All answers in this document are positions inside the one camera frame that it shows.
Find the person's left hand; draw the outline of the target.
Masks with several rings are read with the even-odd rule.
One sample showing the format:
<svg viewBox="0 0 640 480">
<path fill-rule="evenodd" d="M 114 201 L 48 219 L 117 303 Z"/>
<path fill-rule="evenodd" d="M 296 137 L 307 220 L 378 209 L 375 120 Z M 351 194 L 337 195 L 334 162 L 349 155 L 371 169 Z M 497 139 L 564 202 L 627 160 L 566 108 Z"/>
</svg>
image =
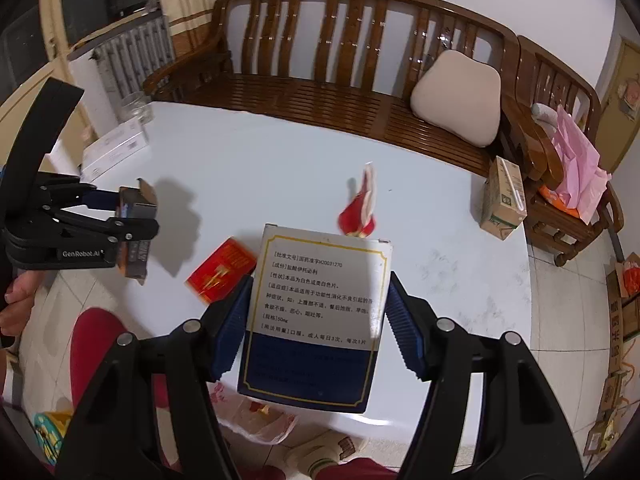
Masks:
<svg viewBox="0 0 640 480">
<path fill-rule="evenodd" d="M 18 336 L 24 330 L 45 277 L 43 271 L 24 271 L 6 290 L 6 307 L 0 316 L 1 333 L 4 336 Z"/>
</svg>

